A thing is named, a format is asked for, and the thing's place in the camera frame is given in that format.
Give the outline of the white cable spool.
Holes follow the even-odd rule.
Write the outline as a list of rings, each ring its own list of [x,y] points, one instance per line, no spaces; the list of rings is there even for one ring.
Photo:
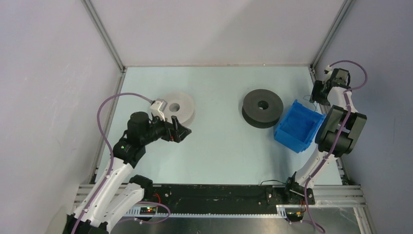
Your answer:
[[[173,92],[161,97],[166,101],[163,110],[167,122],[172,123],[172,116],[185,127],[189,127],[195,118],[195,102],[189,94],[184,92]]]

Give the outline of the blue plastic bin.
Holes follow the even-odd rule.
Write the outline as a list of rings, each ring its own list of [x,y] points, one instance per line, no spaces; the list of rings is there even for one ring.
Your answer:
[[[309,148],[326,118],[326,114],[310,110],[295,100],[274,132],[274,139],[300,153]]]

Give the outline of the black cable spool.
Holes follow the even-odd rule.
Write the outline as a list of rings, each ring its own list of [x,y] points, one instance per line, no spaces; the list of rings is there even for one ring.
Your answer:
[[[256,89],[245,95],[242,116],[249,125],[266,129],[279,122],[283,109],[282,99],[276,93],[266,89]]]

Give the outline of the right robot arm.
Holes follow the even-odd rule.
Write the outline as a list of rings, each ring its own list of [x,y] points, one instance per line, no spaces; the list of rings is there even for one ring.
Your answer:
[[[288,204],[305,204],[323,167],[349,154],[355,147],[367,117],[359,113],[351,100],[350,73],[329,68],[326,78],[314,83],[311,103],[330,108],[315,135],[317,147],[306,163],[287,179],[283,197]]]

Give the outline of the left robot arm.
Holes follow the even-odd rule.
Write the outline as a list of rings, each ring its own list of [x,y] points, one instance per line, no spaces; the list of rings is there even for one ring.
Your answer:
[[[109,234],[117,222],[136,203],[148,203],[154,197],[152,181],[140,175],[132,177],[120,195],[115,193],[146,152],[146,146],[162,139],[179,143],[191,129],[176,116],[171,122],[135,112],[120,140],[111,151],[105,172],[75,211],[67,216],[65,234]]]

